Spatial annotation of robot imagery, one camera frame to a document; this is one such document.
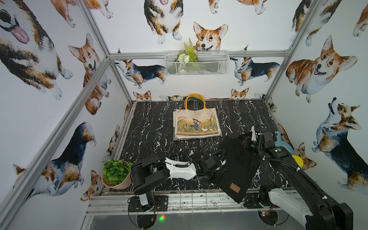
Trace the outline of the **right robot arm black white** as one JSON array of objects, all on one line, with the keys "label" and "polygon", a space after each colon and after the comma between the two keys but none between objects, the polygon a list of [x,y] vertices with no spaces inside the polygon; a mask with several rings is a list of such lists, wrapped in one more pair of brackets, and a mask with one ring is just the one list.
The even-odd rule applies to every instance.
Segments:
[{"label": "right robot arm black white", "polygon": [[299,201],[275,185],[261,186],[255,201],[263,207],[277,206],[307,230],[351,230],[353,211],[323,191],[304,171],[304,161],[282,140],[279,131],[253,128],[237,140],[257,163],[268,162],[291,183]]}]

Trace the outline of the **cream tote bag yellow handles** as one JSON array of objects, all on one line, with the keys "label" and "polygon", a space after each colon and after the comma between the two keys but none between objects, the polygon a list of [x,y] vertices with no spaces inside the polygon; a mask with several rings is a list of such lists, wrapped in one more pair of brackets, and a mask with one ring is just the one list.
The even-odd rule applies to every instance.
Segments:
[{"label": "cream tote bag yellow handles", "polygon": [[[199,110],[188,109],[190,99],[198,99],[202,106]],[[207,108],[200,94],[190,94],[184,102],[184,109],[173,112],[173,139],[192,140],[221,137],[222,132],[215,108]]]}]

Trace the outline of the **black canvas tote bag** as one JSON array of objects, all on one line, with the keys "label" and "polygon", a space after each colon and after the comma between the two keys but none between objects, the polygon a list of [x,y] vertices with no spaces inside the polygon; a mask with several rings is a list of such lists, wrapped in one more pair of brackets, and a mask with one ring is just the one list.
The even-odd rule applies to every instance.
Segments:
[{"label": "black canvas tote bag", "polygon": [[251,187],[262,159],[255,151],[244,148],[239,139],[226,137],[219,149],[225,151],[226,163],[211,182],[239,204]]}]

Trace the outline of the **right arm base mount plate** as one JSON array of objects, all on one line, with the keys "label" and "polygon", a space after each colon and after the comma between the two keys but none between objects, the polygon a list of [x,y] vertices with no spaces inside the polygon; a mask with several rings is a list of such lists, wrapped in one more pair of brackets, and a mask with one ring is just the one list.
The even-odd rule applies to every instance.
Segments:
[{"label": "right arm base mount plate", "polygon": [[259,209],[269,210],[271,208],[275,210],[282,210],[279,206],[274,205],[271,202],[269,191],[260,191],[259,193],[247,193],[243,198],[243,206],[247,209]]}]

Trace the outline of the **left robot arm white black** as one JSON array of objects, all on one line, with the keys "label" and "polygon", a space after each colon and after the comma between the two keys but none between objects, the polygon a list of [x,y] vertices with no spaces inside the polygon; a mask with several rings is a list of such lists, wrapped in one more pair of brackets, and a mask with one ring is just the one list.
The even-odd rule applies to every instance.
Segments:
[{"label": "left robot arm white black", "polygon": [[130,179],[140,206],[147,209],[156,205],[153,190],[167,179],[212,179],[226,170],[225,164],[225,151],[222,149],[208,157],[190,159],[187,162],[174,161],[163,153],[155,153],[132,165]]}]

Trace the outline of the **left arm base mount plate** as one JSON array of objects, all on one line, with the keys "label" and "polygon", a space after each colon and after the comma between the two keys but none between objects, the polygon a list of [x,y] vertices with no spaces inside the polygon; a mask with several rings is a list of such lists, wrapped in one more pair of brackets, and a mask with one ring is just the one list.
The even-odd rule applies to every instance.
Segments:
[{"label": "left arm base mount plate", "polygon": [[168,210],[168,196],[155,195],[153,198],[144,198],[141,196],[134,196],[128,201],[129,212],[164,212]]}]

